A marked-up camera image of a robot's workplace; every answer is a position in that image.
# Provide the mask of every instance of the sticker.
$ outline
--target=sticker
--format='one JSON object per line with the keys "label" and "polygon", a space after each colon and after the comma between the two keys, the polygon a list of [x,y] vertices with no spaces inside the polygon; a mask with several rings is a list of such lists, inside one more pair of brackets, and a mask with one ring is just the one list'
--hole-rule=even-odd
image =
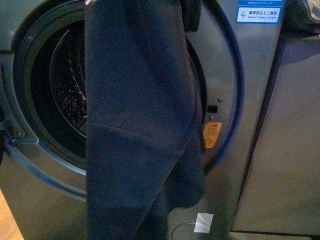
{"label": "sticker", "polygon": [[236,22],[239,24],[277,24],[283,0],[239,0]]}
{"label": "sticker", "polygon": [[222,122],[208,122],[203,130],[203,138],[206,149],[211,149],[216,144]]}
{"label": "sticker", "polygon": [[214,218],[213,214],[198,213],[198,216],[196,217],[196,221],[195,221],[194,232],[208,234],[210,232],[210,227],[211,227],[213,218]]}

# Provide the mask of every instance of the white label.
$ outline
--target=white label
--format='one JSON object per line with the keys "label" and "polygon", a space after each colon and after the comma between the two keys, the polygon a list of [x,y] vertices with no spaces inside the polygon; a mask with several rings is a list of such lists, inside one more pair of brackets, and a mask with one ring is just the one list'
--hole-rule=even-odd
{"label": "white label", "polygon": [[278,7],[239,7],[238,23],[277,23],[280,15]]}
{"label": "white label", "polygon": [[210,227],[213,218],[213,214],[198,213],[198,216],[196,217],[195,221],[194,232],[208,234],[210,232]]}

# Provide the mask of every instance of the blue label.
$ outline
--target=blue label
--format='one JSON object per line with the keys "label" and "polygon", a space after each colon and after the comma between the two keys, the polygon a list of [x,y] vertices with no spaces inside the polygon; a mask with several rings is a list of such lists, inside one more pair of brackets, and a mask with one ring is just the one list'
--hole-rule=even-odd
{"label": "blue label", "polygon": [[283,0],[239,0],[236,22],[239,24],[279,23]]}

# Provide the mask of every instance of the gray washing machine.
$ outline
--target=gray washing machine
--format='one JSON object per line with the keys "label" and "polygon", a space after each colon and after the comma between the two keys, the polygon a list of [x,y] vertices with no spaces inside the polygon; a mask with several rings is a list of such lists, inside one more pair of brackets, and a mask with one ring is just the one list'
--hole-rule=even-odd
{"label": "gray washing machine", "polygon": [[[232,226],[237,231],[278,231],[261,224],[248,227],[245,214],[254,211],[246,206],[255,194],[244,198],[250,186],[246,190],[243,180],[284,5],[281,0],[259,2],[205,0],[199,30],[186,35],[205,112],[207,190],[196,206],[171,212],[168,239],[224,240]],[[0,187],[26,240],[86,238],[84,4],[0,3],[0,101],[7,129]],[[209,233],[194,232],[198,213],[213,214]],[[253,220],[263,222],[261,217]],[[282,233],[320,231],[287,227]]]}

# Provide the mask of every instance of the metal panel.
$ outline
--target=metal panel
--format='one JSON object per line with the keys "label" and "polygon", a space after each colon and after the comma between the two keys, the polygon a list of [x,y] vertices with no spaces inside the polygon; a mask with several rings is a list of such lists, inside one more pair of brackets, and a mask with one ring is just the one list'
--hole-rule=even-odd
{"label": "metal panel", "polygon": [[[174,240],[228,238],[280,32],[280,24],[236,23],[238,1],[221,0],[219,3],[235,34],[243,63],[245,98],[242,120],[224,160],[207,175],[207,191],[200,203],[189,209],[175,209],[170,214],[169,232],[179,224],[195,222],[197,213],[214,214],[210,233],[193,233],[192,225],[184,225],[181,226],[184,230]],[[201,28],[201,24],[210,18],[210,12],[214,13],[216,5],[206,1],[206,6],[208,10],[203,9],[200,29],[193,33],[193,37],[208,38],[214,42],[219,36],[212,34],[211,28]],[[219,28],[221,22],[212,21],[211,24]],[[225,62],[218,60],[215,64],[217,69],[225,66]],[[218,86],[224,85],[223,77],[215,81]]]}
{"label": "metal panel", "polygon": [[7,155],[0,167],[0,183],[25,240],[86,239],[85,201],[52,189]]}
{"label": "metal panel", "polygon": [[320,42],[285,46],[233,230],[320,234]]}
{"label": "metal panel", "polygon": [[44,0],[10,0],[0,3],[0,50],[10,51],[17,30]]}

